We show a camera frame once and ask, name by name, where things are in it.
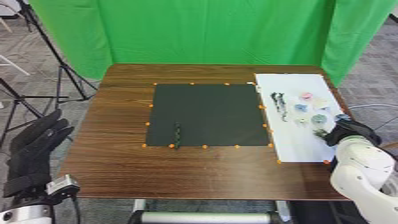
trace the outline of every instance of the tripod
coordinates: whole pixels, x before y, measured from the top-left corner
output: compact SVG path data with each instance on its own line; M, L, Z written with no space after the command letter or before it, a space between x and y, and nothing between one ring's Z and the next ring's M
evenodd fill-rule
M24 96L19 94L19 92L15 91L13 87L10 86L10 84L3 78L0 78L0 85L4 86L4 88L8 90L6 94L13 97L11 113L10 113L10 118L8 118L6 127L4 127L4 133L3 133L3 137L0 137L0 148L3 148L8 133L11 131L15 131L19 128L26 127L33 123L33 121L31 121L26 124L22 124L11 128L11 122L13 122L13 118L15 118L19 105L26 106L26 108L31 111L31 113L35 114L35 116L38 118L42 118L45 116L45 114L38 111L38 109L31 105L31 103L27 102L27 99L51 99L52 100L52 99L59 99L59 98L68 98L68 96Z
M22 5L22 13L26 15L26 19L27 19L27 24L33 24L38 31L40 31L40 34L42 34L42 38L47 42L47 45L49 45L49 48L52 50L52 53L54 53L54 56L58 58L58 61L59 61L59 80L58 80L58 97L56 97L56 109L59 109L59 104L61 103L67 103L70 101L86 101L91 99L91 96L88 96L88 93L86 93L86 90L84 90L84 83L90 85L90 87L99 90L97 86L91 84L91 82L86 80L86 78L79 75L77 71L74 70L72 66L67 64L63 58L61 58L61 55L59 55L59 52L56 50L56 47L54 47L54 44L52 44L52 41L51 41L51 38L47 36L47 33L43 31L43 28L42 28L42 25L40 25L40 22L36 20L36 16L35 16L35 13L33 13L33 8L31 6L26 4L24 0L17 0L20 5ZM81 99L74 99L74 100L65 100L61 101L61 83L63 83L63 73L67 73L67 76L72 80L72 83L74 83L74 86L77 88L77 91L81 93Z

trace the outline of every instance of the wooden table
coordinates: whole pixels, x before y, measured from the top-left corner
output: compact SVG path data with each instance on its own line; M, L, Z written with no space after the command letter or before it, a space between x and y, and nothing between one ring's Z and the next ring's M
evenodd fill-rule
M157 199L346 200L328 166L278 164L269 147L147 147L154 83L255 82L255 73L326 74L314 66L141 65L111 67L61 174L81 197ZM342 108L338 90L331 85Z

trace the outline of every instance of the green backdrop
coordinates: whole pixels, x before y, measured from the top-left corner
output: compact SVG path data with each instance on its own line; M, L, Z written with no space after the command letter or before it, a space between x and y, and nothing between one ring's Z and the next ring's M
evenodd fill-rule
M338 85L397 0L31 0L81 74L115 63L306 64Z

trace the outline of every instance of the black glove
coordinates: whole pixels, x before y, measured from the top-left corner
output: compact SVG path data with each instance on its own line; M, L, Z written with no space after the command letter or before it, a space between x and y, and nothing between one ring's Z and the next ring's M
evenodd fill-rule
M324 137L328 145L335 146L346 137L353 135L362 135L374 143L374 145L379 146L383 144L383 138L377 135L374 129L358 121L354 121L349 116L340 117L342 118L337 121L337 127L333 129L333 132Z
M11 197L22 191L43 187L52 181L51 154L74 132L74 127L68 127L68 120L59 120L59 118L61 110L56 110L35 122L11 141L4 197Z

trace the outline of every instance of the white paper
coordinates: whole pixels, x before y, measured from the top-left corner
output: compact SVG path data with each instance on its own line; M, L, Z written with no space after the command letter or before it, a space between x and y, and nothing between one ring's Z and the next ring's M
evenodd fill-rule
M274 131L274 146L278 157L283 162L324 162L333 160L335 148L315 136L315 130L331 131L335 128L335 117L342 114L340 104L330 90L330 86L321 74L257 74L258 91L264 105L267 106L267 119ZM285 93L289 116L282 119L276 103L271 94ZM303 93L314 93L312 101L301 99ZM319 101L328 101L330 110L317 109ZM308 105L308 112L296 109L296 104ZM312 118L317 114L328 116L328 123L315 125Z

